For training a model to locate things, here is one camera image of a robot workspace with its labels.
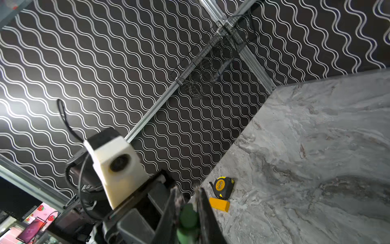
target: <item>black wire cable tray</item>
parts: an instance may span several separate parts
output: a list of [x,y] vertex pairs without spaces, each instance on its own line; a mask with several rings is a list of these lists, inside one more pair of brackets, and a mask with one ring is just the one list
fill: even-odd
[[[210,93],[211,85],[251,39],[253,26],[250,12],[230,17],[200,53],[194,55],[194,48],[188,53],[187,58],[170,74],[171,77],[180,85],[181,90],[193,99],[204,97]],[[188,64],[189,57],[195,58]]]

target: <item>tape measure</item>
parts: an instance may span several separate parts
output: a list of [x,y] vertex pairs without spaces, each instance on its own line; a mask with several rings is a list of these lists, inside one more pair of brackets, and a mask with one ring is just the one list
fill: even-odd
[[230,177],[221,176],[215,180],[214,184],[210,182],[215,196],[222,200],[227,200],[232,194],[234,180]]

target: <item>tape measure label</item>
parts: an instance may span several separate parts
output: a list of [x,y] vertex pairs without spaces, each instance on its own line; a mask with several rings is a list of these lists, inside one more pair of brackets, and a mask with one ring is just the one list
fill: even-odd
[[225,188],[225,181],[224,180],[217,181],[217,184],[215,185],[215,189],[217,189],[217,191],[222,191],[224,188]]

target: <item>marble surface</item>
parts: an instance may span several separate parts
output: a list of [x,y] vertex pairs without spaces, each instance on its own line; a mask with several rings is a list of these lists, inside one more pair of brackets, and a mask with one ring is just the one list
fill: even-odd
[[390,71],[278,88],[202,186],[229,243],[390,243]]

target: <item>orange rectangular block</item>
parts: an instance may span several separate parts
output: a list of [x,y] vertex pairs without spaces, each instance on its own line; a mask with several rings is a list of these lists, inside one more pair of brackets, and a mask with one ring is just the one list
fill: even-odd
[[221,199],[217,199],[217,198],[210,198],[209,201],[210,201],[210,205],[213,208],[221,210],[221,211],[225,211],[225,212],[229,211],[230,202],[225,201],[225,200],[221,200]]

